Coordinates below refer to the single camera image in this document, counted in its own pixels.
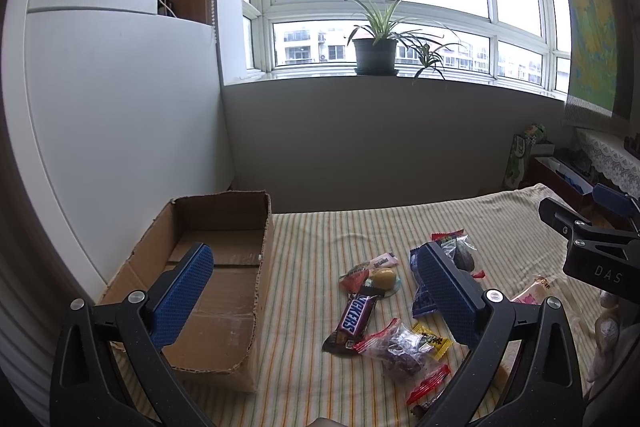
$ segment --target plant pot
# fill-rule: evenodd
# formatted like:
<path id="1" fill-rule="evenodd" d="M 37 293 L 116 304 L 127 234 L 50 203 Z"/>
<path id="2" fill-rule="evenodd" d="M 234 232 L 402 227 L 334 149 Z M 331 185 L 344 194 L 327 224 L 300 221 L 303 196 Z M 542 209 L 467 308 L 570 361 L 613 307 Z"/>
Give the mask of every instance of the plant pot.
<path id="1" fill-rule="evenodd" d="M 396 41 L 385 39 L 373 43 L 374 39 L 355 39 L 357 74 L 395 75 Z"/>

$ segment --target red candy wrapper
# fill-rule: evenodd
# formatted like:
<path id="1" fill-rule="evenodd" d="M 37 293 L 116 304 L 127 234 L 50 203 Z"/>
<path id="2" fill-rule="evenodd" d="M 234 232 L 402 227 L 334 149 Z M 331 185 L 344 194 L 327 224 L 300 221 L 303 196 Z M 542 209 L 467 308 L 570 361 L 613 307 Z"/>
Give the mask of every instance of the red candy wrapper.
<path id="1" fill-rule="evenodd" d="M 417 401 L 424 401 L 427 395 L 436 389 L 441 383 L 444 382 L 445 378 L 451 374 L 451 370 L 447 364 L 443 364 L 436 371 L 431 373 L 427 378 L 422 380 L 418 386 L 411 391 L 409 398 L 406 400 L 407 405 L 411 405 Z"/>

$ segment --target window sill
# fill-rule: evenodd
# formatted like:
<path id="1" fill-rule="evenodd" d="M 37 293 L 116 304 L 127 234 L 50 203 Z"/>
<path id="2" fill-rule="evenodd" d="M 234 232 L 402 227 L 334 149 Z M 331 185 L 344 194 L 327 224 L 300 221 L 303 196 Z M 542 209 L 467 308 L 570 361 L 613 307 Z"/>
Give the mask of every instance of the window sill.
<path id="1" fill-rule="evenodd" d="M 406 66 L 404 64 L 396 64 L 398 69 L 398 76 L 405 78 L 413 78 L 415 72 L 418 70 L 416 66 Z M 284 66 L 278 68 L 271 73 L 264 73 L 260 70 L 250 70 L 247 72 L 246 78 L 237 78 L 231 82 L 225 84 L 225 86 L 233 86 L 236 84 L 251 84 L 253 82 L 263 82 L 265 80 L 287 80 L 292 78 L 317 78 L 321 76 L 358 76 L 354 71 L 354 66 L 324 66 L 314 65 L 309 67 L 301 66 Z M 566 101 L 566 93 L 561 91 L 551 91 L 543 89 L 543 87 L 537 84 L 531 84 L 524 80 L 513 80 L 499 76 L 494 78 L 488 74 L 476 73 L 475 71 L 461 71 L 445 69 L 443 71 L 445 76 L 444 82 L 466 82 L 469 84 L 484 84 L 485 86 L 505 87 L 506 89 L 513 89 L 517 91 L 530 92 L 538 94 L 540 96 L 546 96 L 547 98 L 555 98 L 557 100 Z M 420 77 L 416 78 L 416 81 L 424 79 L 440 80 L 442 78 L 437 73 L 422 73 Z"/>

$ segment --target cardboard box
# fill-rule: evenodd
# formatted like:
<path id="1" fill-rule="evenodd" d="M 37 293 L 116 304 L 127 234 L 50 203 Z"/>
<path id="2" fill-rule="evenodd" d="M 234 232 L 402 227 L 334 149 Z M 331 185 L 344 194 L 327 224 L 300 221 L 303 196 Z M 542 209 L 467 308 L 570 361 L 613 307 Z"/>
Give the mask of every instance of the cardboard box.
<path id="1" fill-rule="evenodd" d="M 213 275 L 178 340 L 162 352 L 183 380 L 255 392 L 273 246 L 265 192 L 228 191 L 167 203 L 100 303 L 148 289 L 194 242 L 211 247 Z"/>
<path id="2" fill-rule="evenodd" d="M 572 184 L 580 187 L 580 191 L 565 178 L 571 179 Z M 532 158 L 526 180 L 529 184 L 542 183 L 551 188 L 576 212 L 593 204 L 593 187 L 589 182 L 555 158 Z"/>

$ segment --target striped bed sheet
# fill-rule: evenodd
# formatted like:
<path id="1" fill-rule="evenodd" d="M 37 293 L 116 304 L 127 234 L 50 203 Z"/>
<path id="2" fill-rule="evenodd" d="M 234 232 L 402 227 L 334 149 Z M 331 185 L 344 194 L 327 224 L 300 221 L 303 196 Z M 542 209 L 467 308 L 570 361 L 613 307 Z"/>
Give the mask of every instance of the striped bed sheet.
<path id="1" fill-rule="evenodd" d="M 381 330 L 393 317 L 410 326 L 416 285 L 409 250 L 428 241 L 431 233 L 462 228 L 478 248 L 476 265 L 486 273 L 485 288 L 498 288 L 512 298 L 543 276 L 565 304 L 572 304 L 572 331 L 585 386 L 595 349 L 589 328 L 599 314 L 598 291 L 562 273 L 566 241 L 538 218 L 538 203 L 548 196 L 559 199 L 536 185 L 470 200 L 274 215 L 259 391 L 249 395 L 192 383 L 185 387 L 218 427 L 304 427 L 318 417 L 349 427 L 414 425 L 404 403 L 416 381 L 396 384 L 383 376 L 379 362 L 334 357 L 322 352 L 322 341 L 336 327 L 346 303 L 338 276 L 385 251 L 400 260 L 402 287 L 378 302 L 368 331 Z M 450 337 L 440 314 L 430 315 L 426 323 Z M 455 373 L 465 355 L 466 347 L 454 343 L 443 360 Z M 118 356 L 118 363 L 138 408 L 154 417 L 124 356 Z M 493 410 L 498 397 L 491 387 L 476 417 Z"/>

